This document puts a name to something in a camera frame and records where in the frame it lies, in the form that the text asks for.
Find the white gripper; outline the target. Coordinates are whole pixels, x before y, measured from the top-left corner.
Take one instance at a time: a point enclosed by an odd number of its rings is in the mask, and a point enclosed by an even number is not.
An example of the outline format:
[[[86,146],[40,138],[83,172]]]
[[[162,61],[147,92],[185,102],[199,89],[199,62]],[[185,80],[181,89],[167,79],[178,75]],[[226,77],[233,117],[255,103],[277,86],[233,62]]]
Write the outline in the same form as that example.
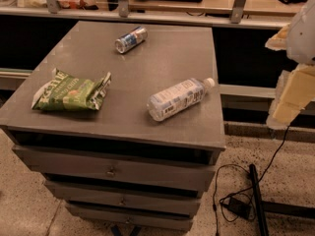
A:
[[[307,0],[290,25],[282,27],[265,46],[286,50],[289,59],[300,63],[279,76],[266,121],[271,129],[284,129],[315,98],[315,0]]]

